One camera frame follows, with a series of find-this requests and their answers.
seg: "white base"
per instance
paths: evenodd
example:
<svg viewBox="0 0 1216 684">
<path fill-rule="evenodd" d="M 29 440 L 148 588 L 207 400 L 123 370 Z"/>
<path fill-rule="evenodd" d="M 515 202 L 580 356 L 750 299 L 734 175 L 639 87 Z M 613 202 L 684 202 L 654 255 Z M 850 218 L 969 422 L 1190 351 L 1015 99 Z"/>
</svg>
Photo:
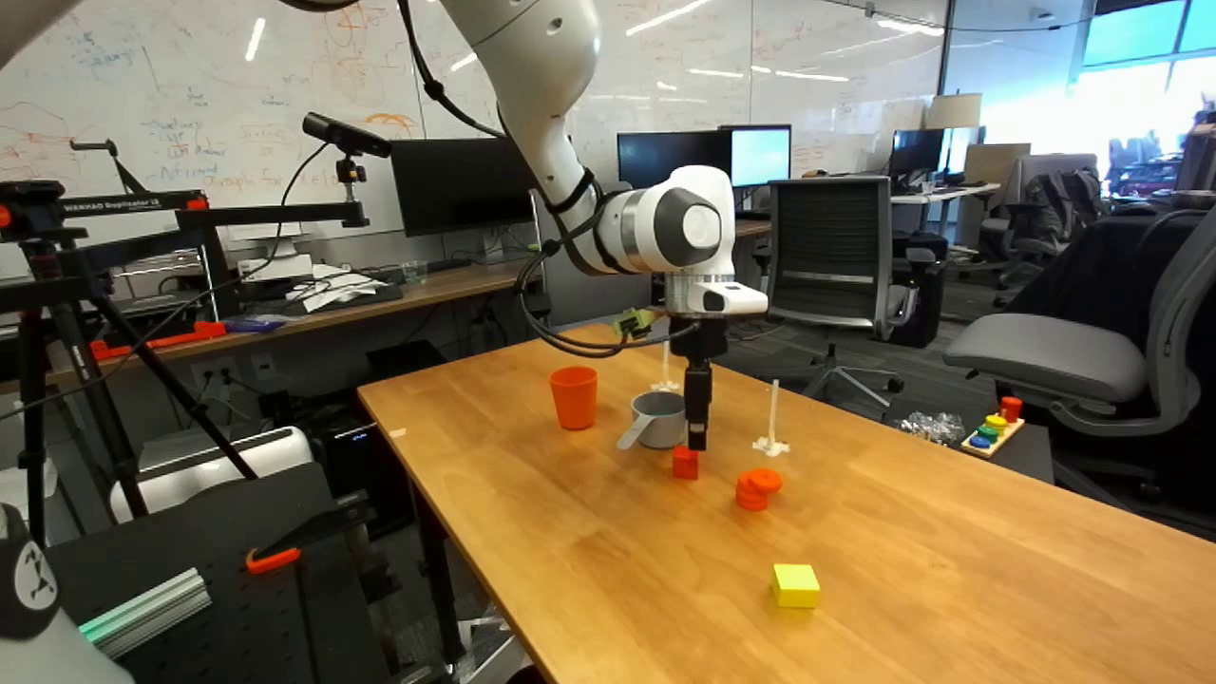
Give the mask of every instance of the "white base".
<svg viewBox="0 0 1216 684">
<path fill-rule="evenodd" d="M 755 438 L 754 449 L 763 454 L 763 457 L 772 457 L 772 459 L 789 454 L 788 440 L 772 440 L 772 438 Z"/>
<path fill-rule="evenodd" d="M 298 427 L 241 438 L 232 444 L 256 468 L 257 478 L 313 463 L 308 438 Z M 142 468 L 142 495 L 148 512 L 161 512 L 198 500 L 208 487 L 236 482 L 236 478 L 245 478 L 236 463 L 208 444 L 208 449 Z M 110 512 L 118 524 L 132 522 L 123 487 L 110 487 Z"/>
</svg>

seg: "small cube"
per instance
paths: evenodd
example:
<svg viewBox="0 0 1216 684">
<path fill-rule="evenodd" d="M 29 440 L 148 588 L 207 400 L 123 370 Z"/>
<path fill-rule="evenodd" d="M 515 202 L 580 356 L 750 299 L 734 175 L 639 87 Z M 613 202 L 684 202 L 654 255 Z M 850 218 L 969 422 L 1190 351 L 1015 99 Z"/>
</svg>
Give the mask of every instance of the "small cube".
<svg viewBox="0 0 1216 684">
<path fill-rule="evenodd" d="M 778 610 L 816 610 L 822 605 L 822 578 L 811 562 L 772 562 L 772 588 Z"/>
</svg>

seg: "gray office chair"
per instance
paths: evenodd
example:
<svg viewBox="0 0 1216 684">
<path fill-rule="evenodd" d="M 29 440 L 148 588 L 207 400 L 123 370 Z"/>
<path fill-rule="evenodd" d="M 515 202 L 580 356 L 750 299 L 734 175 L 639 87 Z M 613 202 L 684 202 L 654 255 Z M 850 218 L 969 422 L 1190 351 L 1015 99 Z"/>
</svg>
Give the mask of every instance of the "gray office chair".
<svg viewBox="0 0 1216 684">
<path fill-rule="evenodd" d="M 1216 210 L 1195 230 L 1162 270 L 1149 341 L 1052 315 L 1001 311 L 969 325 L 946 367 L 1011 384 L 1029 408 L 1088 438 L 1159 438 L 1190 417 L 1200 384 L 1185 367 L 1190 327 L 1216 282 Z M 1149 391 L 1150 413 L 1123 413 Z"/>
<path fill-rule="evenodd" d="M 1021 158 L 1007 198 L 1007 270 L 1001 286 L 1021 286 L 1062 260 L 1072 236 L 1097 220 L 1097 206 L 1097 158 Z"/>
<path fill-rule="evenodd" d="M 977 263 L 1003 263 L 1003 231 L 1011 223 L 1007 206 L 1020 198 L 1015 175 L 1021 158 L 1029 158 L 1029 145 L 969 145 L 963 179 L 969 188 L 1001 184 L 988 198 L 964 198 L 957 206 L 963 236 L 953 246 L 964 246 L 977 255 Z"/>
<path fill-rule="evenodd" d="M 895 286 L 895 210 L 884 175 L 798 179 L 774 184 L 772 202 L 772 278 L 768 311 L 774 321 L 830 330 L 889 330 L 907 321 L 907 289 Z M 824 396 L 831 379 L 889 410 L 889 400 L 864 378 L 879 378 L 884 391 L 901 384 L 879 370 L 836 367 L 824 351 L 822 378 L 807 388 Z"/>
</svg>

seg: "computer monitor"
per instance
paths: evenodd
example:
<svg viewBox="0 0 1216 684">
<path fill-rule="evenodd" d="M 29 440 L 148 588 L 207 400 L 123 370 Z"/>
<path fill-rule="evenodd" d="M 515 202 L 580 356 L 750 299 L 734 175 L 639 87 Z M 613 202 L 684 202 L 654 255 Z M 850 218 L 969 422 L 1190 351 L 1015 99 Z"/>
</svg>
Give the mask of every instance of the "computer monitor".
<svg viewBox="0 0 1216 684">
<path fill-rule="evenodd" d="M 667 184 L 689 163 L 729 170 L 727 136 L 720 130 L 617 135 L 617 175 L 630 188 Z"/>
<path fill-rule="evenodd" d="M 919 189 L 944 170 L 944 130 L 897 130 L 889 142 L 889 184 L 897 196 Z"/>
<path fill-rule="evenodd" d="M 794 130 L 789 127 L 727 127 L 729 184 L 768 188 L 789 179 Z"/>
<path fill-rule="evenodd" d="M 406 236 L 480 231 L 534 220 L 534 170 L 509 142 L 397 142 L 393 175 Z"/>
</svg>

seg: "chair backrest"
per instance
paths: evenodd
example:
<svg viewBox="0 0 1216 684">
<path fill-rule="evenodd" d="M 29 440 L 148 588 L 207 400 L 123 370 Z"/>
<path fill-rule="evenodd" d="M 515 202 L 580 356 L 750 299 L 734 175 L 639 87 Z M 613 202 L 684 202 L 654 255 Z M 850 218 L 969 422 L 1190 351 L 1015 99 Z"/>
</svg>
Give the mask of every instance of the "chair backrest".
<svg viewBox="0 0 1216 684">
<path fill-rule="evenodd" d="M 889 335 L 895 206 L 884 175 L 774 184 L 772 315 Z"/>
<path fill-rule="evenodd" d="M 1216 286 L 1216 210 L 1185 236 L 1169 265 L 1150 289 L 1149 310 L 1149 384 L 1159 413 L 1185 417 L 1199 402 L 1195 374 L 1185 367 L 1190 327 Z"/>
<path fill-rule="evenodd" d="M 1182 142 L 1178 189 L 1216 189 L 1216 127 L 1199 127 Z"/>
<path fill-rule="evenodd" d="M 969 145 L 964 147 L 964 184 L 1001 184 L 988 206 L 1007 206 L 1020 160 L 1029 158 L 1029 145 Z"/>
<path fill-rule="evenodd" d="M 1062 153 L 1062 158 L 1021 158 L 1015 169 L 1015 184 L 1007 202 L 1028 202 L 1028 188 L 1043 175 L 1096 175 L 1097 179 L 1097 158 L 1090 153 Z"/>
</svg>

